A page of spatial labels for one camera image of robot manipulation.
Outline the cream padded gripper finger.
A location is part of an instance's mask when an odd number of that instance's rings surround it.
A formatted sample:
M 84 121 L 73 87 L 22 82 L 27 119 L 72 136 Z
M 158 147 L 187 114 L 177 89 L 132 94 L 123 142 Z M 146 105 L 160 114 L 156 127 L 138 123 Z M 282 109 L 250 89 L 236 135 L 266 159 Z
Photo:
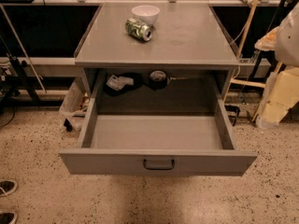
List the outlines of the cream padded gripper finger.
M 287 68 L 279 74 L 272 72 L 266 81 L 256 126 L 262 129 L 277 127 L 298 102 L 299 68 Z

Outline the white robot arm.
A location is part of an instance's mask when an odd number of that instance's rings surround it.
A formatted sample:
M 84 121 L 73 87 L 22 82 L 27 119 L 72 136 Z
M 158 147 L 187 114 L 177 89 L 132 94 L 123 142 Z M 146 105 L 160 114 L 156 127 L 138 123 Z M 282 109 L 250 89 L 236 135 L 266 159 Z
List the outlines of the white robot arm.
M 254 47 L 262 51 L 273 50 L 278 62 L 286 69 L 272 72 L 266 80 L 263 98 L 257 110 L 256 125 L 270 129 L 287 115 L 299 102 L 299 6 L 283 19 L 280 25 L 259 39 Z

